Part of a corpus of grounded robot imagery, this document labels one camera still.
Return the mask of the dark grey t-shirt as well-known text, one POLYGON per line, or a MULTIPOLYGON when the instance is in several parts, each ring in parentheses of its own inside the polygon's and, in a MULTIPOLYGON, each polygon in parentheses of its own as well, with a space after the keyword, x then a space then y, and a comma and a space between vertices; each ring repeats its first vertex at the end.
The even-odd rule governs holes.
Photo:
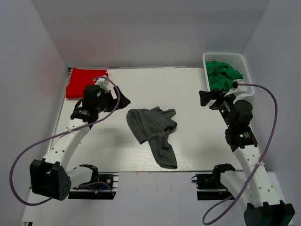
POLYGON ((127 124, 137 141, 142 144, 148 142, 156 163, 165 169, 177 169, 177 159, 168 137, 177 128, 177 122, 172 117, 175 109, 162 110, 160 107, 152 109, 131 109, 127 112, 127 124))

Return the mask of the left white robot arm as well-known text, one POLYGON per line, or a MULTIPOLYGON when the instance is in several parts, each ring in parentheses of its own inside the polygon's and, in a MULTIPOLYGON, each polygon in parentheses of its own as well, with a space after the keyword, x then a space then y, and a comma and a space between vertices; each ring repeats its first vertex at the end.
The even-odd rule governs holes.
POLYGON ((116 98, 110 90, 99 85, 88 85, 70 116, 66 134, 61 135, 55 146, 41 159, 30 164, 32 191, 56 200, 67 198, 72 188, 86 188, 97 185, 98 168, 90 164, 81 164, 68 170, 69 161, 82 139, 92 129, 99 113, 112 113, 127 107, 131 102, 118 86, 115 86, 116 98))

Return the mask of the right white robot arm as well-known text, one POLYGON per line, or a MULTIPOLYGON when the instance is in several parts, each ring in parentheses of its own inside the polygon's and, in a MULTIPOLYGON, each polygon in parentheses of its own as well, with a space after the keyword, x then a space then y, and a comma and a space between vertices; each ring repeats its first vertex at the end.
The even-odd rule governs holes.
POLYGON ((247 226, 287 226, 295 211, 285 203, 270 182, 261 159, 257 140, 249 126, 253 118, 253 106, 246 100, 236 100, 234 94, 225 91, 200 91, 200 104, 210 101, 211 110, 217 110, 227 125, 225 138, 239 161, 246 181, 242 181, 230 164, 216 165, 214 182, 225 186, 235 201, 245 208, 244 221, 247 226))

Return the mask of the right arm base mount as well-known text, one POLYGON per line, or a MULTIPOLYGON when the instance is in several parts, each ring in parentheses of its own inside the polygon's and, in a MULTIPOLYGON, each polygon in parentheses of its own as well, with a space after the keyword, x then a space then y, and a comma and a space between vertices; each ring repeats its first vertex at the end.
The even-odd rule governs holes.
POLYGON ((224 185, 214 181, 212 173, 195 174, 191 181, 196 184, 198 201, 221 201, 232 196, 224 185))

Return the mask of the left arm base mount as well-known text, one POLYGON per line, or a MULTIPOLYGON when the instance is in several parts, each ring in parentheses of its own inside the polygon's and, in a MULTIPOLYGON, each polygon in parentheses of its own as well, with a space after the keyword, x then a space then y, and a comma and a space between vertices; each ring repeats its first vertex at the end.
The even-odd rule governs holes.
POLYGON ((69 200, 113 200, 118 189, 118 173, 98 174, 101 183, 86 187, 76 187, 71 189, 68 195, 69 200))

